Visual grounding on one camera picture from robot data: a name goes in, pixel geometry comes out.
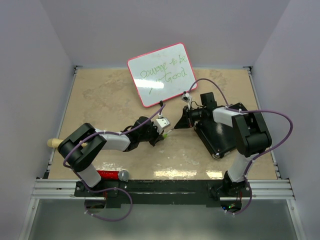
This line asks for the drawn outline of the pink framed whiteboard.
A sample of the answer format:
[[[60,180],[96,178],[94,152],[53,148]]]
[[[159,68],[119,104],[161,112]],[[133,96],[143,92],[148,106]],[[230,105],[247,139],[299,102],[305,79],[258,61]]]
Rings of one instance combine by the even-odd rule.
[[[127,61],[127,67],[145,108],[197,88],[196,76],[182,42]]]

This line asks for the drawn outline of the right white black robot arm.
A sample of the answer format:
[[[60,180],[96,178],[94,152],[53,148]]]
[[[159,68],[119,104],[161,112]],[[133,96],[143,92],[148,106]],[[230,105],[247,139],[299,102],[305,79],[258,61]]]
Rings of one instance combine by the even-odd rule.
[[[217,191],[233,197],[245,189],[250,160],[272,144],[272,138],[260,112],[247,113],[241,103],[219,106],[212,92],[200,95],[201,105],[186,105],[175,129],[193,128],[214,159],[236,150],[232,166],[223,176]]]

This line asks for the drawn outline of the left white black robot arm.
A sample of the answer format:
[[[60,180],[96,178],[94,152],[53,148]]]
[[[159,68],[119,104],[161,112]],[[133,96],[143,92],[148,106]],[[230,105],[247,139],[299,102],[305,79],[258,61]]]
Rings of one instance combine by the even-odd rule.
[[[93,165],[98,153],[102,150],[130,152],[142,142],[155,146],[164,139],[164,130],[169,126],[169,120],[163,116],[154,121],[141,116],[134,125],[120,132],[102,131],[84,123],[56,148],[65,159],[63,164],[86,183],[86,191],[92,196],[99,196],[104,184]]]

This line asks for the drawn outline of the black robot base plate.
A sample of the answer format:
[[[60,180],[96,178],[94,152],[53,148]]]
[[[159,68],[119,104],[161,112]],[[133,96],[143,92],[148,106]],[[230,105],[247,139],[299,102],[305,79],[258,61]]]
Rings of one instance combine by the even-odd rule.
[[[252,191],[247,183],[225,183],[223,180],[119,180],[103,179],[87,190],[76,182],[75,197],[83,197],[93,205],[93,199],[102,198],[106,208],[136,205],[205,205],[209,208],[240,210],[241,200],[250,197]]]

